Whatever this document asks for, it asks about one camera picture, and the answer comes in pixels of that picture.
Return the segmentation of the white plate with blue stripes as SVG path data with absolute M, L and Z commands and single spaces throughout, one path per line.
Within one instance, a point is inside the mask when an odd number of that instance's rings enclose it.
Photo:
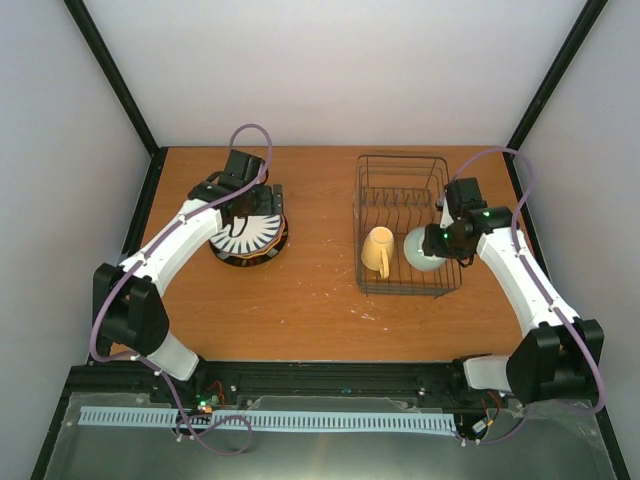
M 217 250 L 233 256 L 256 254 L 271 245 L 284 230 L 282 215 L 234 217 L 210 238 Z

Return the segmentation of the green patterned small bowl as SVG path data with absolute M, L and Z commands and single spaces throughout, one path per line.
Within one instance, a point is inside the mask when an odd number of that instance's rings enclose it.
M 404 256 L 409 265 L 420 272 L 438 270 L 445 262 L 445 258 L 427 255 L 423 251 L 425 226 L 413 229 L 407 234 L 403 244 Z

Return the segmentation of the dark wire dish rack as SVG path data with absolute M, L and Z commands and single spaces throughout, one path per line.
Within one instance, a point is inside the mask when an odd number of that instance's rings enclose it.
M 362 154 L 356 163 L 353 230 L 356 281 L 365 295 L 440 297 L 462 285 L 462 268 L 447 260 L 437 269 L 421 272 L 404 254 L 406 236 L 440 220 L 436 200 L 449 181 L 445 158 L 434 155 Z M 390 277 L 364 266 L 360 255 L 367 234 L 386 227 L 394 235 Z

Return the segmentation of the yellow ceramic mug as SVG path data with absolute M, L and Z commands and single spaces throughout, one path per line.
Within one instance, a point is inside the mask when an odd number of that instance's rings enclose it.
M 394 247 L 392 231 L 384 226 L 376 226 L 365 237 L 361 262 L 367 269 L 377 272 L 381 279 L 388 279 Z

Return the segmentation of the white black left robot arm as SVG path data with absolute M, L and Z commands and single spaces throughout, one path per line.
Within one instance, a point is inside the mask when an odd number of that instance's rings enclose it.
M 200 358 L 171 332 L 162 298 L 203 245 L 239 268 L 261 265 L 281 252 L 288 238 L 283 190 L 267 185 L 267 179 L 267 161 L 230 150 L 224 169 L 197 184 L 148 244 L 118 265 L 95 271 L 94 359 L 108 360 L 98 351 L 99 339 L 106 339 L 128 347 L 133 360 L 146 360 L 173 377 L 172 388 L 184 401 L 206 395 L 208 378 L 196 369 Z

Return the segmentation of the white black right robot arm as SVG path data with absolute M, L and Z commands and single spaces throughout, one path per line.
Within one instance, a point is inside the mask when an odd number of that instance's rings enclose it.
M 522 339 L 507 356 L 459 361 L 466 385 L 494 390 L 525 404 L 588 399 L 599 410 L 605 387 L 598 369 L 604 331 L 583 320 L 556 291 L 526 244 L 514 213 L 491 207 L 473 178 L 451 181 L 437 203 L 441 219 L 419 231 L 425 270 L 448 260 L 468 267 L 481 260 L 494 275 L 520 325 Z

